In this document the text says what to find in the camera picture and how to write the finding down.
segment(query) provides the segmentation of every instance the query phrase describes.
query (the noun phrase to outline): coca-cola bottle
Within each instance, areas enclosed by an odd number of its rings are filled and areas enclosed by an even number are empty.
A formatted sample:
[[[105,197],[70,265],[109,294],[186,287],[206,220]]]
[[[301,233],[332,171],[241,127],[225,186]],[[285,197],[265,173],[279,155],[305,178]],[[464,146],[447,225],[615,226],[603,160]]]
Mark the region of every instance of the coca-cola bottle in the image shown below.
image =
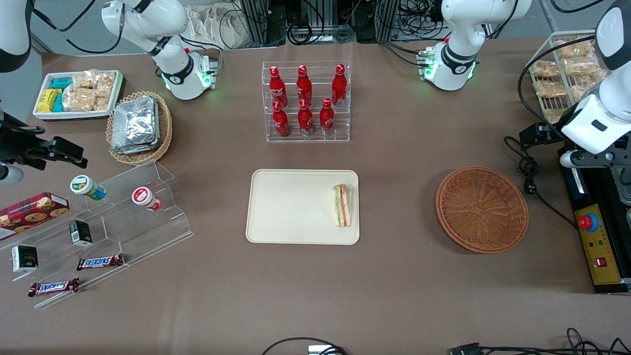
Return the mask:
[[[298,87],[298,100],[306,100],[309,107],[311,107],[313,90],[311,88],[311,79],[307,75],[307,67],[304,65],[298,67],[296,86]]]
[[[322,134],[330,136],[333,134],[333,117],[335,112],[331,108],[331,99],[328,97],[322,100],[322,109],[320,110],[320,128],[322,128]]]
[[[272,104],[274,113],[272,114],[272,120],[274,121],[274,127],[281,137],[289,136],[292,131],[287,121],[287,114],[283,111],[280,102],[274,101]]]
[[[346,80],[344,64],[338,64],[335,67],[335,78],[333,78],[333,94],[331,101],[335,106],[344,106],[346,104],[346,86],[348,82]]]
[[[300,125],[300,134],[308,137],[314,133],[314,115],[309,109],[309,104],[305,99],[299,101],[300,110],[298,111],[298,124]]]
[[[285,82],[278,74],[278,67],[272,66],[269,68],[269,75],[271,79],[269,80],[269,89],[272,91],[272,97],[274,101],[280,102],[280,104],[284,107],[287,107],[287,91],[285,90]]]

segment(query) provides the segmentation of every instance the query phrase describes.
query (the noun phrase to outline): brown woven basket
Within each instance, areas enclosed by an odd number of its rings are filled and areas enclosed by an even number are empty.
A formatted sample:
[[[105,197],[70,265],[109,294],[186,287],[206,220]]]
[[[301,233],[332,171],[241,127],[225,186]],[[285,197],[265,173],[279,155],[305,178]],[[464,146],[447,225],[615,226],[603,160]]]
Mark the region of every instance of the brown woven basket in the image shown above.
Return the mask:
[[[526,201],[512,181],[492,169],[452,171],[436,192],[436,212],[447,234],[483,254],[513,248],[528,228]]]
[[[134,92],[131,95],[125,96],[122,101],[136,100],[140,96],[153,97],[158,102],[158,119],[160,120],[160,146],[156,150],[149,150],[147,152],[132,153],[132,154],[118,154],[110,148],[110,155],[114,159],[121,163],[131,165],[142,165],[150,160],[158,160],[167,152],[168,146],[171,144],[171,138],[173,137],[173,123],[171,120],[171,112],[169,112],[167,104],[157,94],[153,92]],[[105,132],[105,139],[107,143],[112,145],[112,121],[114,119],[114,112],[110,112],[110,117],[107,119],[107,131]]]

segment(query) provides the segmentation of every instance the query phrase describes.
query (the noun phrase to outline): cookie box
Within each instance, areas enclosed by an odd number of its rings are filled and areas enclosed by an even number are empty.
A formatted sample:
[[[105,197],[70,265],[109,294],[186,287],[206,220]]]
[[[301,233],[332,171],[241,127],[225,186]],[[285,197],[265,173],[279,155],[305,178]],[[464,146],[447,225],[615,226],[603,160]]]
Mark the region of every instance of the cookie box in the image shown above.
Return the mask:
[[[70,211],[68,200],[49,192],[0,208],[0,240],[31,229]]]

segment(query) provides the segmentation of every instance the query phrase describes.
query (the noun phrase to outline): white bag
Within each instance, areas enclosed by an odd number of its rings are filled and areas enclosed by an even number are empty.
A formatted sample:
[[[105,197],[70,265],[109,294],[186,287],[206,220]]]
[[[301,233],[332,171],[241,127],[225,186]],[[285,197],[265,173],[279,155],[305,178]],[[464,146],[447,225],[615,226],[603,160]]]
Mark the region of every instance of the white bag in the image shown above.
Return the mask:
[[[237,6],[232,3],[188,5],[186,13],[189,15],[191,39],[216,44],[223,49],[240,48],[249,43],[251,39],[245,28],[245,14]]]

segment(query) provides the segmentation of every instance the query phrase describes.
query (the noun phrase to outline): table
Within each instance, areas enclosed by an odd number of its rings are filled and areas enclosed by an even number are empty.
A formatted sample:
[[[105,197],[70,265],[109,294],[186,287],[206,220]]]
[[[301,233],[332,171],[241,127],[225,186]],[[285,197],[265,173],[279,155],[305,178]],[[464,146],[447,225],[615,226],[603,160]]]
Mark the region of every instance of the table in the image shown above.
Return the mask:
[[[10,281],[6,260],[0,347],[29,355],[260,354],[276,340],[312,336],[353,354],[444,354],[474,341],[564,346],[567,327],[598,344],[624,339],[631,330],[628,299],[591,293],[577,233],[535,197],[526,197],[526,237],[500,255],[462,249],[435,213],[440,181],[465,165],[491,167],[521,186],[518,158],[502,137],[534,122],[516,82],[542,41],[488,41],[474,77],[457,92],[420,82],[414,67],[378,45],[229,51],[217,89],[188,102],[167,92],[147,55],[45,55],[44,74],[118,69],[128,80],[125,93],[164,97],[174,138],[161,163],[176,176],[175,201],[195,236],[45,311],[31,309],[27,289]],[[266,142],[261,63],[305,58],[352,60],[349,143]],[[108,155],[105,121],[42,124],[31,117],[30,123],[84,147],[85,173],[96,180],[130,168]],[[556,148],[531,151],[540,163],[536,182],[570,215]],[[248,242],[250,179],[260,168],[357,172],[359,242]],[[84,172],[63,163],[25,170],[20,185],[0,188],[2,205],[43,190],[68,195],[68,181]],[[274,354],[305,354],[306,345]]]

